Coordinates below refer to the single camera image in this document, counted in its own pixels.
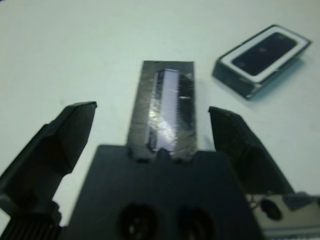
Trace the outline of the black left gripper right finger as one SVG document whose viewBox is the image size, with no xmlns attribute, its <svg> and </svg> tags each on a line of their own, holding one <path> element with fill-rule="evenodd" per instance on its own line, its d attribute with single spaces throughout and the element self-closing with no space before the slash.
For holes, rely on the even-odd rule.
<svg viewBox="0 0 320 240">
<path fill-rule="evenodd" d="M 293 194 L 268 150 L 244 119 L 229 110 L 208 110 L 215 150 L 227 155 L 246 194 Z"/>
</svg>

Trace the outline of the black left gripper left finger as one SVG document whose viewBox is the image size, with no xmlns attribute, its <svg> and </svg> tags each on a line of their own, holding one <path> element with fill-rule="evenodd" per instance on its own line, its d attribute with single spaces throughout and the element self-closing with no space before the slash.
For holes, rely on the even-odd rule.
<svg viewBox="0 0 320 240">
<path fill-rule="evenodd" d="M 11 218 L 39 216 L 60 222 L 53 197 L 88 142 L 96 108 L 95 101 L 65 107 L 7 167 L 0 177 L 0 208 Z"/>
</svg>

